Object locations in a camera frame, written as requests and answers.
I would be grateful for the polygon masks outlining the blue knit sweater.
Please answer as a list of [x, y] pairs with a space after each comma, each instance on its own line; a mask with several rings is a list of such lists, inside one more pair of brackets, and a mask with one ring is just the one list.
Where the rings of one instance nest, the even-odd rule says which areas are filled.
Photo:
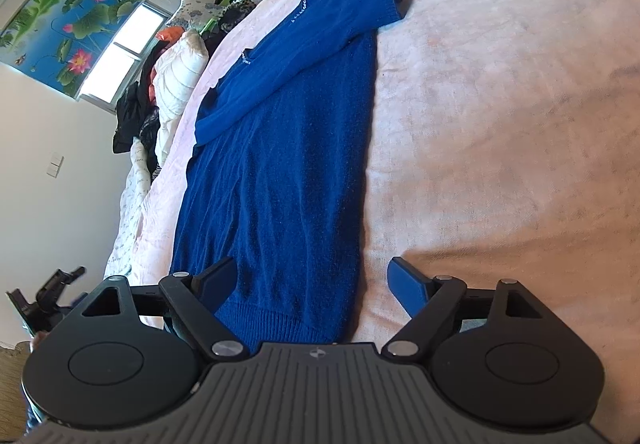
[[216, 317], [249, 348], [342, 340], [360, 276], [376, 34], [401, 0], [300, 0], [206, 92], [171, 267], [224, 257]]

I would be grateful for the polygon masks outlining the pink floral bed sheet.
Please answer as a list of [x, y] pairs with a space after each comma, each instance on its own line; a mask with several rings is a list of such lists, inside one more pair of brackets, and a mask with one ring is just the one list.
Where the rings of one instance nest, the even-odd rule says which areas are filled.
[[[300, 0], [263, 0], [216, 49], [142, 209], [130, 278], [170, 266], [209, 87]], [[594, 425], [639, 435], [639, 0], [408, 0], [378, 34], [354, 339], [407, 319], [396, 255], [474, 288], [520, 281], [596, 351]]]

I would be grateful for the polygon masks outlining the black garment by window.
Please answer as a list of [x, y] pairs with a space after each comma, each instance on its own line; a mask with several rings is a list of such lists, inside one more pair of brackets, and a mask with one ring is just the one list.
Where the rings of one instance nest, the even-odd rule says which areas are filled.
[[115, 107], [117, 124], [112, 141], [113, 152], [115, 155], [129, 152], [135, 139], [141, 141], [150, 173], [158, 167], [155, 145], [160, 129], [160, 109], [150, 91], [151, 75], [165, 46], [165, 42], [154, 46], [144, 60], [139, 80], [127, 86]]

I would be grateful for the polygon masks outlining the white quilted duvet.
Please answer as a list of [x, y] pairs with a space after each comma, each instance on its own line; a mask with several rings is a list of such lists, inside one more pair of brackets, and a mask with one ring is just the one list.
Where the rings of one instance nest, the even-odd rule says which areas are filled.
[[149, 172], [142, 142], [137, 139], [130, 151], [125, 152], [130, 159], [130, 170], [119, 199], [118, 232], [106, 262], [106, 277], [131, 273], [146, 196], [168, 158], [186, 104], [209, 60], [204, 40], [194, 30], [184, 31], [175, 43], [165, 43], [152, 70], [150, 86], [160, 109], [160, 129], [155, 145], [158, 167], [154, 173]]

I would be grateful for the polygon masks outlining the window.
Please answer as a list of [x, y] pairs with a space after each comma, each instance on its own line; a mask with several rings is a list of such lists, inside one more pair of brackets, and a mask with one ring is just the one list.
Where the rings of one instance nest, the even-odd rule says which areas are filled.
[[155, 34], [169, 18], [167, 11], [145, 2], [114, 35], [79, 89], [79, 98], [114, 111], [116, 101], [140, 73], [143, 60], [156, 43]]

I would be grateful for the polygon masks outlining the orange garment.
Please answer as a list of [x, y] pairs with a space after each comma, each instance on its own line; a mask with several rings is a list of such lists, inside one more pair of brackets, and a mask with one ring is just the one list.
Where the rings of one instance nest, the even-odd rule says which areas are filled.
[[175, 43], [182, 37], [184, 29], [182, 26], [168, 26], [155, 34], [155, 38], [161, 42]]

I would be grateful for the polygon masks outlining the lotus flower roller blind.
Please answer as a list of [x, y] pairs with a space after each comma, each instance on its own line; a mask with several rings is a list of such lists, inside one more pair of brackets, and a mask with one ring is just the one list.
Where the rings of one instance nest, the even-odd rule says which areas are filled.
[[75, 98], [144, 0], [26, 0], [1, 31], [1, 62]]

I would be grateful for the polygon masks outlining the floral pillow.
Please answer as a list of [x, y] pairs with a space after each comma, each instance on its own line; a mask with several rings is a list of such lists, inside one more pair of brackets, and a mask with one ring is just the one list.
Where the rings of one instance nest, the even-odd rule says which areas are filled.
[[181, 0], [179, 8], [167, 21], [167, 26], [180, 26], [183, 30], [205, 28], [210, 20], [217, 22], [224, 13], [222, 6], [202, 0]]

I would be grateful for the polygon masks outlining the leopard print garment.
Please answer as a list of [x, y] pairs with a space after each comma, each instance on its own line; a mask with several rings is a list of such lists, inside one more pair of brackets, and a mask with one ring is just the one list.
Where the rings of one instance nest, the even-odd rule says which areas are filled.
[[209, 54], [213, 54], [222, 40], [257, 6], [254, 0], [235, 0], [224, 8], [221, 17], [201, 34]]

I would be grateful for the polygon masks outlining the white wall switch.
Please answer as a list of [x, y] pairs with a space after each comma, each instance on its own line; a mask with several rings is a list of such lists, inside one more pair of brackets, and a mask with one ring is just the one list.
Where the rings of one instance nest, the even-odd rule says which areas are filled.
[[58, 152], [54, 152], [51, 156], [49, 165], [47, 167], [47, 175], [52, 178], [57, 178], [58, 173], [60, 173], [62, 164], [64, 162], [64, 157], [60, 155]]

